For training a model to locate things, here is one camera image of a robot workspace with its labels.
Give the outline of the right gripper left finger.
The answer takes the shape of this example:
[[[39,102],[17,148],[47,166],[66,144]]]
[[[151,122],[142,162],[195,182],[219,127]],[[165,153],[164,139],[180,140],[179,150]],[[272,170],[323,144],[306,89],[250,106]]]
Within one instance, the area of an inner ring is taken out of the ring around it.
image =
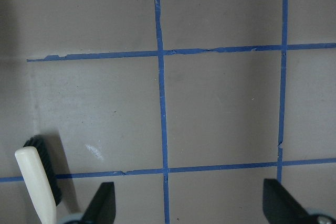
[[[80,223],[113,224],[116,218],[114,182],[101,183]]]

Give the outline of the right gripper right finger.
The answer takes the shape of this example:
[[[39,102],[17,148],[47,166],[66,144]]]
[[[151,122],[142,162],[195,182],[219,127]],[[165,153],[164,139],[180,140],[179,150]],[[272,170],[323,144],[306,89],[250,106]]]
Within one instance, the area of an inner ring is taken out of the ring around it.
[[[308,213],[276,179],[264,179],[263,213],[269,224],[335,223],[331,216]]]

